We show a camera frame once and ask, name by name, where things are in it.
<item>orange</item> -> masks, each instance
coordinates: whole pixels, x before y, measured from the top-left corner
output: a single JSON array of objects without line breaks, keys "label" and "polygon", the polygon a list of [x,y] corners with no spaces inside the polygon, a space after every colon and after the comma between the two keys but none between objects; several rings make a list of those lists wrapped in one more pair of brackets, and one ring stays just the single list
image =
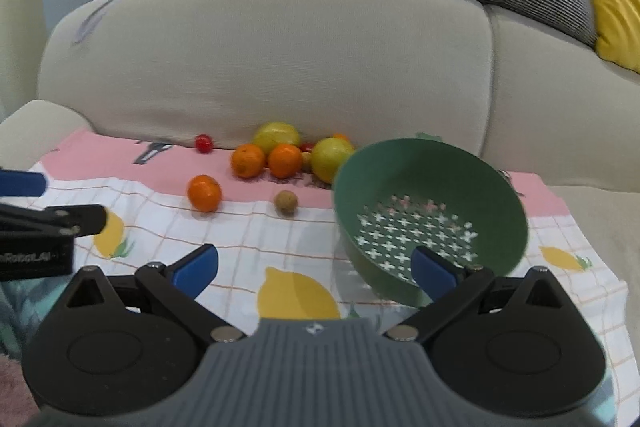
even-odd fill
[{"label": "orange", "polygon": [[255,178],[262,172],[265,155],[257,145],[246,143],[231,155],[231,169],[240,178]]},{"label": "orange", "polygon": [[349,140],[346,134],[341,134],[339,132],[334,134],[331,138],[339,138],[340,140],[344,140],[345,142],[351,143],[351,141]]},{"label": "orange", "polygon": [[222,189],[215,179],[206,174],[189,182],[187,197],[199,212],[215,212],[222,201]]},{"label": "orange", "polygon": [[295,145],[281,143],[271,151],[268,163],[276,178],[290,178],[302,169],[302,152]]}]

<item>cherry tomato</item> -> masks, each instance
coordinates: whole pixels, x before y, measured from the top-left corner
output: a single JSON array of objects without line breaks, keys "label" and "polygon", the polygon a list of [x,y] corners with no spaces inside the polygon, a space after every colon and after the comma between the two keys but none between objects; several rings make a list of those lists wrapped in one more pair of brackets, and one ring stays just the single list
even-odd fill
[{"label": "cherry tomato", "polygon": [[302,145],[300,145],[299,149],[301,152],[311,152],[314,148],[315,143],[311,143],[311,142],[304,142]]},{"label": "cherry tomato", "polygon": [[213,150],[213,140],[208,134],[196,136],[196,149],[201,154],[209,154]]}]

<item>gray gripper base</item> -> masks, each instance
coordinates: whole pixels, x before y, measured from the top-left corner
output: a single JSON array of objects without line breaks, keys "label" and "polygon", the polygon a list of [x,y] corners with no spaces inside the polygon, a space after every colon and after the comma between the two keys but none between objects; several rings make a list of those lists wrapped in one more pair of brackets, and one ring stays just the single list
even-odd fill
[{"label": "gray gripper base", "polygon": [[602,427],[614,413],[610,377],[572,412],[507,418],[460,398],[418,344],[380,337],[367,319],[262,320],[253,336],[210,346],[193,378],[149,409],[105,419],[46,409],[28,426]]}]

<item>green colander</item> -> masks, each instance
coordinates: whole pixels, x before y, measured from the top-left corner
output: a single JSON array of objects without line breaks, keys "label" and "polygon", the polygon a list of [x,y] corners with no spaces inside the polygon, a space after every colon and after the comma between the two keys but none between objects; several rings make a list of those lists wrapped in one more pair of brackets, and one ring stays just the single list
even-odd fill
[{"label": "green colander", "polygon": [[527,246],[527,219],[507,179],[427,135],[356,151],[335,179],[334,206],[355,269],[382,298],[408,306],[431,302],[411,277],[417,245],[498,276]]}]

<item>logo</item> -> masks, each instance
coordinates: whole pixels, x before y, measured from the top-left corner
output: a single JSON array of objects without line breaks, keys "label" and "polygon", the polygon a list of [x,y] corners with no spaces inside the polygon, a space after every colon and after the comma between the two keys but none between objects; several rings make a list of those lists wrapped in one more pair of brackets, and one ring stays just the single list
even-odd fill
[{"label": "logo", "polygon": [[45,261],[51,261],[51,252],[40,253],[0,253],[0,263],[13,264],[13,263],[42,263]]},{"label": "logo", "polygon": [[315,337],[316,335],[319,335],[324,331],[324,326],[322,324],[318,324],[317,322],[314,322],[313,324],[309,324],[305,328],[305,330],[307,333]]}]

